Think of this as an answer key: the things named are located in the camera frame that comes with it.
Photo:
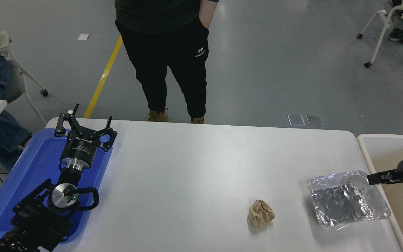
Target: crumpled paper bag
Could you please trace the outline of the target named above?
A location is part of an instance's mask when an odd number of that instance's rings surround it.
[[[253,228],[263,228],[275,218],[273,209],[263,200],[258,199],[248,210],[248,218]]]

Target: boot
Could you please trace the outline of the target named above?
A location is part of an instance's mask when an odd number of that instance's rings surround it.
[[[169,115],[166,113],[166,110],[160,113],[150,110],[149,119],[147,119],[147,121],[162,121],[166,123],[169,121]]]
[[[194,119],[192,119],[192,123],[196,123],[196,124],[206,124],[206,122],[205,122],[205,117],[202,117],[202,118],[194,118]]]

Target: gray floor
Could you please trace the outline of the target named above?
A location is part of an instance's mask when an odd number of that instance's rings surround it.
[[[113,0],[0,0],[0,31],[18,60],[45,86],[35,104],[47,120],[80,103],[85,113],[119,34]],[[319,114],[320,129],[403,134],[403,44],[384,40],[375,64],[363,64],[382,29],[374,0],[220,0],[209,35],[210,124],[290,127],[287,114]],[[77,41],[91,33],[88,41]],[[168,73],[168,113],[188,123],[184,98]],[[38,131],[44,126],[21,97],[7,110]],[[121,48],[92,118],[147,119],[147,103]]]

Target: yellow floor line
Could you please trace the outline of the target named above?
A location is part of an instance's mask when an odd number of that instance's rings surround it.
[[[100,78],[99,84],[97,85],[96,91],[94,91],[93,98],[91,99],[90,104],[88,105],[88,108],[86,109],[86,112],[85,112],[85,115],[83,116],[83,118],[90,118],[91,113],[93,113],[93,109],[96,105],[97,99],[99,99],[99,95],[102,91],[102,88],[104,87],[108,74],[110,73],[110,70],[112,69],[113,62],[116,59],[116,56],[117,56],[117,53],[119,51],[121,44],[122,44],[122,37],[119,36],[118,42],[116,43],[116,46],[113,49],[112,55],[110,56],[108,64],[105,67],[104,73],[102,74],[102,77]]]

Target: sneaker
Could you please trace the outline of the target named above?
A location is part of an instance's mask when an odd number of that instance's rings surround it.
[[[160,113],[150,110],[149,119],[147,119],[147,121],[161,121],[166,123],[169,121],[169,115],[166,113],[166,110]]]
[[[195,123],[195,124],[206,124],[206,122],[205,122],[205,117],[202,117],[202,118],[194,118],[194,119],[192,119],[192,123]]]
[[[397,27],[394,27],[393,30],[388,35],[388,39],[391,41],[401,41],[403,40],[403,30]]]
[[[391,36],[388,36],[388,39],[391,40],[391,41],[400,41],[400,40],[403,40],[403,38],[396,38],[396,37],[391,37]]]

